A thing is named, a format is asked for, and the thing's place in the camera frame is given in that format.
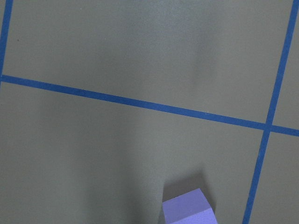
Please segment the purple foam block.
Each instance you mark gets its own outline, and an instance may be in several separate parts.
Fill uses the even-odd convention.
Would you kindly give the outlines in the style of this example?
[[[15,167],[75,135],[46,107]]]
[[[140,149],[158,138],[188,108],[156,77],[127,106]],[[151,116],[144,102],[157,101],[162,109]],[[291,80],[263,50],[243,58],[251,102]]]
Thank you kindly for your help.
[[[164,219],[167,224],[216,224],[212,207],[201,189],[163,202]]]

